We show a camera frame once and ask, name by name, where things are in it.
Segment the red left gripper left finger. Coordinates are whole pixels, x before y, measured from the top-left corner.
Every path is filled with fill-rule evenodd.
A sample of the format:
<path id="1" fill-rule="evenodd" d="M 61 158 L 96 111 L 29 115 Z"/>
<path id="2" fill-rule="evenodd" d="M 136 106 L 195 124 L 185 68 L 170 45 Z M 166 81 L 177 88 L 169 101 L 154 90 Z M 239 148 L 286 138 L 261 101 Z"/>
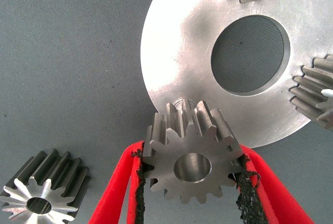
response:
<path id="1" fill-rule="evenodd" d="M 89 223 L 119 223 L 127 190 L 129 201 L 126 222 L 144 222 L 143 148 L 144 142 L 138 141 L 124 150 Z"/>

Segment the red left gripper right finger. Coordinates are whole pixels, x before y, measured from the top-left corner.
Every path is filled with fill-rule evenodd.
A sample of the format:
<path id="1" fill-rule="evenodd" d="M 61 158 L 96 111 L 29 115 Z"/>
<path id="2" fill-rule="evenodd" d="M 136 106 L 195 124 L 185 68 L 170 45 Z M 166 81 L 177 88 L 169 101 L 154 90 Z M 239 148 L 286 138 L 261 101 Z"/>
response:
<path id="1" fill-rule="evenodd" d="M 265 160 L 241 145 L 242 171 L 235 174 L 243 223 L 313 223 Z"/>

